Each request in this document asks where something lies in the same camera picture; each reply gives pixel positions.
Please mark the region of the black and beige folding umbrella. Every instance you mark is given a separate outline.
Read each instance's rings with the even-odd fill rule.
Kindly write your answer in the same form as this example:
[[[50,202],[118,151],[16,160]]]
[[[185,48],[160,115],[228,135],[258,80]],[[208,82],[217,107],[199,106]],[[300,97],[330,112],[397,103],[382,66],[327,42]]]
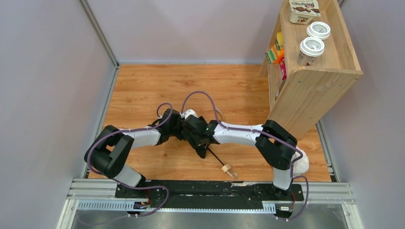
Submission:
[[[206,134],[207,136],[208,136],[208,134],[210,133],[210,128],[211,128],[211,127],[213,127],[213,123],[211,124],[211,122],[210,122],[210,123],[208,123],[208,126],[207,126],[207,128],[206,128],[206,130],[205,130],[205,134]],[[208,138],[210,139],[211,144],[213,144],[212,138],[209,137],[209,136],[208,136]],[[212,151],[212,149],[209,148],[209,146],[208,146],[208,149],[207,149],[206,152],[209,152],[209,153],[222,165],[221,170],[222,170],[224,173],[228,174],[228,175],[229,175],[231,178],[233,178],[233,179],[238,178],[238,174],[237,174],[237,173],[234,173],[234,172],[232,171],[232,167],[231,167],[229,164],[225,164],[225,163]]]

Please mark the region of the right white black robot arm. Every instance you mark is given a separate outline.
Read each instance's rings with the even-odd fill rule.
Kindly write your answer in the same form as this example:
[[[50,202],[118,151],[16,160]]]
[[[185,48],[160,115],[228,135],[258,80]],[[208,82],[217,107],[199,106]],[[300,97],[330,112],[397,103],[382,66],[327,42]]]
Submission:
[[[273,120],[263,125],[232,125],[189,115],[181,121],[181,134],[200,158],[206,157],[211,144],[254,146],[273,168],[273,192],[278,198],[291,193],[293,156],[297,139]]]

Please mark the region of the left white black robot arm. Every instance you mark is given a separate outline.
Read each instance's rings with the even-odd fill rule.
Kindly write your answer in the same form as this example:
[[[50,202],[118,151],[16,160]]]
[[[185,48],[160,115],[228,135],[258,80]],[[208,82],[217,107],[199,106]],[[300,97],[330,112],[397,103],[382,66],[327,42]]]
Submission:
[[[132,190],[151,189],[146,178],[126,164],[131,150],[158,146],[172,136],[181,135],[181,114],[168,108],[158,121],[139,129],[118,129],[106,126],[86,151],[84,161],[94,173],[116,181]]]

